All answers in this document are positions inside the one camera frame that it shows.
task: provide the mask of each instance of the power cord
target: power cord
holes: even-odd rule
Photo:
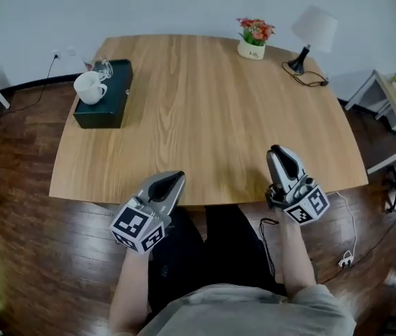
[[[259,225],[259,234],[262,238],[262,242],[265,247],[265,252],[267,253],[269,272],[273,277],[276,277],[276,268],[274,267],[273,259],[271,259],[271,256],[269,255],[267,239],[265,238],[265,234],[264,234],[264,224],[277,225],[279,224],[279,222],[277,220],[273,220],[270,218],[262,218],[260,220],[260,225]]]
[[[338,196],[340,196],[340,197],[344,200],[344,203],[345,203],[345,205],[346,205],[346,207],[347,207],[347,210],[348,210],[349,214],[352,216],[353,231],[354,231],[354,233],[355,233],[355,241],[354,241],[354,243],[353,243],[353,249],[352,249],[352,251],[347,250],[347,251],[344,253],[344,255],[343,255],[343,260],[346,259],[346,258],[349,258],[349,259],[351,258],[351,261],[348,262],[345,266],[353,267],[354,265],[357,265],[357,264],[361,263],[372,251],[374,251],[374,250],[376,249],[376,247],[377,247],[378,245],[380,245],[380,243],[386,238],[386,235],[388,235],[389,232],[392,230],[392,228],[395,226],[396,220],[395,220],[395,222],[385,231],[385,233],[383,234],[382,238],[381,238],[372,248],[370,248],[369,251],[368,251],[367,253],[365,253],[357,262],[353,263],[353,257],[355,256],[355,247],[357,246],[357,240],[358,240],[357,230],[356,230],[356,226],[355,226],[355,217],[354,217],[354,215],[353,215],[351,209],[349,208],[347,199],[346,199],[343,195],[341,195],[339,192],[336,192],[336,194],[338,194]],[[263,242],[263,244],[264,244],[265,251],[266,251],[266,253],[267,253],[267,259],[268,259],[268,264],[269,264],[269,271],[271,272],[271,275],[272,275],[273,277],[275,277],[275,276],[276,276],[276,268],[274,267],[273,260],[272,260],[271,256],[269,255],[268,246],[267,246],[267,239],[265,238],[265,235],[264,235],[264,224],[277,225],[277,224],[279,224],[279,222],[278,222],[277,220],[273,220],[273,219],[270,219],[270,218],[262,218],[262,219],[260,220],[260,225],[259,225],[259,233],[260,233],[260,236],[261,236],[261,238],[262,238],[262,242]],[[334,276],[332,276],[332,277],[329,278],[328,280],[324,281],[322,284],[326,284],[326,283],[328,283],[329,281],[335,279],[335,278],[336,278],[337,276],[339,276],[344,270],[345,270],[344,267],[342,267],[341,270],[339,270]]]
[[[385,231],[385,234],[383,234],[382,238],[372,247],[369,249],[369,251],[367,253],[365,253],[355,264],[352,264],[352,267],[354,265],[357,265],[359,263],[361,263],[363,261],[363,259],[365,259],[372,251],[375,250],[375,248],[380,245],[380,243],[386,238],[386,235],[389,234],[389,232],[391,231],[391,229],[394,227],[394,225],[396,224],[396,220],[394,221],[394,223],[388,228],[388,230]],[[322,284],[326,284],[329,281],[335,279],[338,275],[340,275],[345,269],[341,269],[339,270],[334,276],[332,276],[331,278],[327,279],[326,281],[324,281]]]
[[[355,257],[355,247],[357,246],[358,236],[357,236],[357,228],[355,227],[355,216],[353,216],[351,208],[349,208],[349,204],[347,203],[347,199],[345,197],[343,197],[339,192],[337,192],[337,195],[344,200],[344,204],[346,205],[347,210],[348,210],[349,214],[352,217],[353,232],[355,233],[355,241],[353,243],[352,251],[347,250],[344,253],[343,258],[339,261],[339,266],[340,267],[345,267],[345,266],[351,266],[351,264],[353,263],[353,259]]]
[[[52,63],[50,64],[50,67],[49,67],[49,72],[47,73],[47,77],[45,78],[45,83],[43,85],[43,88],[41,89],[41,93],[39,94],[38,100],[36,102],[34,102],[33,104],[28,105],[28,106],[25,106],[25,107],[22,107],[22,108],[18,108],[18,109],[14,109],[12,111],[5,111],[3,113],[0,113],[0,116],[6,115],[6,114],[9,114],[9,113],[23,111],[25,109],[29,109],[30,107],[33,107],[33,106],[37,105],[41,101],[41,97],[43,96],[43,92],[45,90],[45,87],[47,86],[47,82],[48,82],[48,79],[49,79],[50,71],[52,70],[53,63],[55,62],[55,60],[57,58],[58,58],[58,55],[54,55],[53,56]]]
[[[289,71],[285,68],[284,65],[285,65],[286,63],[287,63],[287,62],[282,62],[282,69],[283,69],[287,74],[289,74],[291,77],[293,77],[294,80],[295,80],[296,82],[298,82],[300,85],[307,86],[307,87],[319,87],[319,86],[324,87],[324,86],[327,86],[327,85],[329,84],[328,79],[326,79],[324,76],[321,76],[319,73],[316,73],[316,72],[313,72],[313,71],[305,71],[304,73],[291,73],[291,72],[289,72]],[[299,76],[303,76],[304,74],[313,74],[313,75],[317,75],[317,76],[321,77],[322,80],[320,80],[320,81],[314,81],[314,82],[310,82],[310,83],[305,83],[303,80],[301,80],[301,79],[299,78]]]

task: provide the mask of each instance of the white lampshade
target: white lampshade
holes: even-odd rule
[[[338,20],[327,11],[310,5],[291,26],[291,30],[304,43],[329,53],[337,25]]]

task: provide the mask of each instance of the red flowers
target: red flowers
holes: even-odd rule
[[[268,25],[260,19],[237,19],[240,26],[243,27],[243,38],[247,43],[256,46],[263,46],[265,41],[274,34],[274,26]]]

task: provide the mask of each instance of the person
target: person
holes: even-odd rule
[[[149,253],[127,250],[111,303],[114,336],[352,335],[355,321],[317,285],[299,225],[279,213],[283,285],[238,206],[207,206],[207,240],[176,208]],[[279,295],[288,302],[279,304]]]

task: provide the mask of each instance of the plug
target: plug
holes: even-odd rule
[[[55,60],[55,59],[61,59],[61,54],[59,53],[59,50],[58,50],[58,49],[52,50],[52,56],[53,56],[53,59],[54,59],[54,60]]]
[[[339,267],[345,268],[345,267],[350,267],[353,263],[353,256],[347,256],[344,259],[341,259],[338,262]]]

